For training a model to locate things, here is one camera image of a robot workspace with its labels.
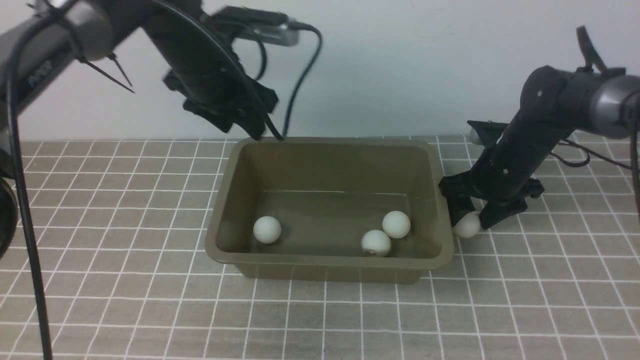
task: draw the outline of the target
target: white ball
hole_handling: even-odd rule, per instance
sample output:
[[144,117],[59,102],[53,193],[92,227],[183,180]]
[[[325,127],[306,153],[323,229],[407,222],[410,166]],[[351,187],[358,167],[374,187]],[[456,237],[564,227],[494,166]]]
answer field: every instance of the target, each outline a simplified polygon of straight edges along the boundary
[[391,239],[380,230],[371,230],[362,237],[362,250],[367,255],[386,256],[391,251]]
[[394,239],[404,238],[411,229],[411,220],[402,211],[391,211],[382,220],[382,229]]
[[253,225],[253,235],[263,244],[276,242],[281,233],[280,222],[274,217],[261,217]]
[[474,212],[466,214],[453,227],[453,233],[461,238],[468,239],[480,231],[480,218]]

